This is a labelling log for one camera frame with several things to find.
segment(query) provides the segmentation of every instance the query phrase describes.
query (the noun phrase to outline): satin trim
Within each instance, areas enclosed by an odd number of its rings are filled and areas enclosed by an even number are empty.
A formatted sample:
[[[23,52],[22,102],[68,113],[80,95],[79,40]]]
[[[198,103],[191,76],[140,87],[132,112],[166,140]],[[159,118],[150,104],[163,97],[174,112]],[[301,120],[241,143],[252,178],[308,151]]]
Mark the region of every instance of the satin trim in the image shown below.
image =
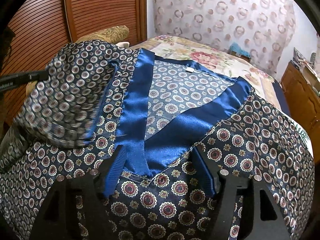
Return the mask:
[[[134,174],[148,173],[144,156],[144,136],[148,116],[148,96],[152,82],[155,54],[140,49],[133,76],[127,87],[122,103],[122,114],[116,131],[115,146],[123,145],[127,152],[124,170]]]
[[[179,114],[164,128],[145,141],[145,157],[149,171],[140,175],[163,171],[170,163],[201,141],[217,124],[236,113],[250,94],[251,85],[242,77],[219,97],[200,107]]]

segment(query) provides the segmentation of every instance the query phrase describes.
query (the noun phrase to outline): wooden louvered door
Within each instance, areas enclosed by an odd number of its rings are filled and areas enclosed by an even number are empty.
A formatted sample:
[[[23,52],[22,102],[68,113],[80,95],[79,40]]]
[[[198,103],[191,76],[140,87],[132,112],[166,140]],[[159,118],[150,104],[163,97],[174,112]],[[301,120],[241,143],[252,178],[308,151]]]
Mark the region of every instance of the wooden louvered door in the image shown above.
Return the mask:
[[[63,0],[27,0],[8,26],[16,37],[1,75],[44,69],[54,54],[70,42]],[[26,86],[6,92],[8,124],[11,124],[25,98]]]
[[[44,69],[64,44],[117,25],[129,28],[131,45],[146,40],[146,0],[27,0],[8,25],[16,37],[1,75]],[[25,88],[5,94],[8,124],[26,98]]]
[[[139,0],[71,0],[77,38],[117,25],[126,25],[131,45],[141,42]]]

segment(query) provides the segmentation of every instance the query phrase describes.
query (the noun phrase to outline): metal screw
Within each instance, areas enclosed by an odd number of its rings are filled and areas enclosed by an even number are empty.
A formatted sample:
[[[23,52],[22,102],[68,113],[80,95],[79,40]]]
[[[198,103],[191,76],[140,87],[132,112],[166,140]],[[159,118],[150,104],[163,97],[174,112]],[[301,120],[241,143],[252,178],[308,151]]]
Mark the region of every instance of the metal screw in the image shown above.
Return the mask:
[[[254,175],[253,178],[256,180],[256,181],[261,181],[262,178],[260,175]]]
[[[220,171],[220,174],[223,175],[223,176],[227,176],[229,174],[229,171],[227,170],[221,170]]]
[[[92,169],[89,172],[91,175],[96,175],[99,171],[97,169]]]
[[[63,175],[59,175],[58,177],[57,177],[57,181],[63,181],[64,180],[64,176]]]

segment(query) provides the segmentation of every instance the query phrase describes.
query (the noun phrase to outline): wooden dresser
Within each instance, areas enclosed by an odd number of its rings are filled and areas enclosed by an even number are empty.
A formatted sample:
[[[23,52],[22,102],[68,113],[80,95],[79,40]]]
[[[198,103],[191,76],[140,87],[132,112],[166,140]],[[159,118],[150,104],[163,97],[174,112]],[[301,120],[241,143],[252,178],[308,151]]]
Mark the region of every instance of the wooden dresser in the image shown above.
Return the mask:
[[[320,161],[320,99],[302,73],[289,62],[281,79],[291,117],[308,133],[315,163]]]

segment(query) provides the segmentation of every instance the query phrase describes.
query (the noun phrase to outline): bed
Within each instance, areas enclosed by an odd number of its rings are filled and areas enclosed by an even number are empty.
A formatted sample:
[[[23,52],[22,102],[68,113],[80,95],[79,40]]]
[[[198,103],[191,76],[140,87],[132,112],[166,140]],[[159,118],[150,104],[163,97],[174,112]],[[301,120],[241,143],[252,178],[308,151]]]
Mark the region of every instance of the bed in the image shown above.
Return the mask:
[[[156,55],[177,60],[194,60],[208,69],[228,77],[241,76],[257,94],[290,116],[279,83],[243,59],[184,38],[161,35],[150,38],[131,49],[145,48]]]

